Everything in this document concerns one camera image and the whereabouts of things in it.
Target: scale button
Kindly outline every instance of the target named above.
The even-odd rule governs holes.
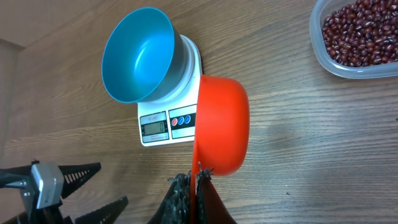
[[[178,120],[177,120],[176,118],[174,118],[174,119],[172,120],[172,126],[176,126],[176,125],[177,125],[177,122],[178,122]]]
[[[184,123],[184,117],[180,117],[178,119],[178,125],[181,125],[182,123]]]
[[[191,116],[190,115],[186,115],[185,124],[188,124],[190,121],[191,121]]]

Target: blue bowl rim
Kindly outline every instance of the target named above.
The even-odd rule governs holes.
[[[163,77],[162,77],[161,81],[155,86],[155,88],[154,88],[152,91],[150,91],[148,94],[146,94],[145,96],[143,96],[142,98],[140,98],[140,99],[138,99],[138,100],[132,100],[132,101],[122,101],[122,100],[119,100],[119,99],[115,98],[115,97],[109,92],[108,88],[106,87],[105,81],[104,81],[104,75],[103,75],[103,74],[104,74],[104,73],[103,73],[103,67],[104,67],[103,65],[104,65],[104,56],[105,56],[105,52],[106,52],[106,48],[107,48],[107,46],[108,46],[109,40],[111,39],[111,37],[112,37],[113,33],[115,32],[115,30],[119,27],[119,25],[120,25],[127,17],[129,17],[131,14],[133,14],[133,13],[135,13],[135,12],[138,12],[138,11],[141,11],[141,10],[148,10],[148,9],[150,9],[150,10],[155,10],[155,11],[157,11],[157,12],[160,12],[160,13],[167,19],[167,21],[169,22],[169,26],[170,26],[170,28],[171,28],[171,30],[172,30],[172,32],[173,32],[173,36],[175,36],[175,30],[174,30],[173,24],[172,24],[172,22],[170,21],[169,17],[168,17],[168,16],[166,15],[166,13],[164,13],[162,10],[160,10],[160,9],[158,9],[158,8],[155,8],[155,7],[142,7],[142,8],[139,8],[139,9],[136,9],[136,10],[130,12],[130,13],[129,13],[128,15],[126,15],[126,16],[118,23],[118,25],[113,29],[111,35],[109,36],[108,40],[106,41],[106,45],[105,45],[105,48],[104,48],[104,53],[103,53],[102,61],[101,61],[101,77],[102,77],[102,82],[103,82],[103,84],[104,84],[104,87],[105,87],[106,92],[108,92],[108,94],[109,94],[114,100],[116,100],[116,101],[118,101],[118,102],[120,102],[120,103],[138,103],[138,102],[140,102],[141,100],[143,100],[143,99],[145,99],[146,97],[148,97],[150,94],[152,94],[152,93],[156,90],[156,88],[162,83],[164,77],[165,77],[166,74],[168,73],[169,68],[170,68],[170,65],[171,65],[171,62],[172,62],[172,59],[173,59],[173,57],[174,57],[175,51],[174,51],[174,49],[173,49],[173,53],[172,53],[172,55],[171,55],[171,57],[170,57],[170,61],[169,61],[169,66],[167,67],[166,72],[163,74]]]

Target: bowl rim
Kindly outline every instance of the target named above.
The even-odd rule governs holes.
[[[139,12],[139,11],[143,11],[143,10],[153,10],[153,11],[156,11],[156,12],[161,13],[161,14],[166,18],[166,20],[167,20],[167,22],[168,22],[168,24],[169,24],[169,26],[170,26],[170,30],[172,31],[172,35],[173,35],[173,37],[175,37],[175,29],[174,29],[174,26],[173,26],[172,22],[170,21],[170,18],[166,15],[166,13],[164,13],[162,10],[160,10],[160,9],[158,9],[158,8],[156,8],[156,7],[141,7],[141,8],[139,8],[139,9],[136,9],[136,10],[130,12],[130,13],[127,14],[125,17],[123,17],[122,20],[120,20],[120,22],[119,22],[119,23],[117,24],[117,26],[112,30],[111,35],[109,36],[108,40],[106,41],[106,45],[105,45],[104,52],[103,52],[103,56],[102,56],[102,60],[101,60],[101,77],[102,77],[102,82],[103,82],[103,84],[104,84],[105,90],[106,90],[106,92],[108,92],[108,94],[109,94],[114,100],[116,100],[116,101],[118,101],[118,102],[120,102],[120,103],[138,103],[138,102],[142,101],[143,99],[147,98],[150,94],[152,94],[152,93],[157,89],[157,87],[163,82],[163,80],[164,80],[166,74],[169,72],[169,69],[170,69],[172,60],[173,60],[173,58],[174,58],[174,53],[175,53],[175,38],[173,38],[173,43],[172,43],[172,44],[173,44],[173,51],[172,51],[172,54],[171,54],[171,56],[170,56],[169,66],[167,67],[166,72],[163,74],[162,79],[160,80],[160,82],[158,82],[158,84],[157,84],[148,94],[144,95],[143,97],[141,97],[141,98],[139,98],[139,99],[137,99],[137,100],[126,100],[126,101],[124,101],[124,100],[117,99],[116,97],[114,97],[114,96],[111,94],[111,92],[110,92],[110,91],[108,90],[108,88],[106,87],[106,84],[105,84],[105,81],[104,81],[103,67],[104,67],[104,56],[105,56],[105,52],[106,52],[106,49],[107,49],[107,47],[108,47],[109,41],[111,40],[112,35],[113,35],[114,32],[116,31],[116,29],[120,26],[120,24],[121,24],[125,19],[127,19],[127,18],[128,18],[129,16],[131,16],[132,14],[134,14],[134,13],[136,13],[136,12]]]

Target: blue bowl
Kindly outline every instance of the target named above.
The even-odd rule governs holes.
[[[164,12],[153,7],[135,10],[106,44],[104,86],[121,103],[158,100],[181,80],[185,57],[182,39]]]

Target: red button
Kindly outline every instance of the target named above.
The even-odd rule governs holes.
[[[177,118],[174,118],[174,119],[172,120],[172,126],[176,126],[176,125],[177,125],[177,122],[178,122],[178,119],[177,119]]]

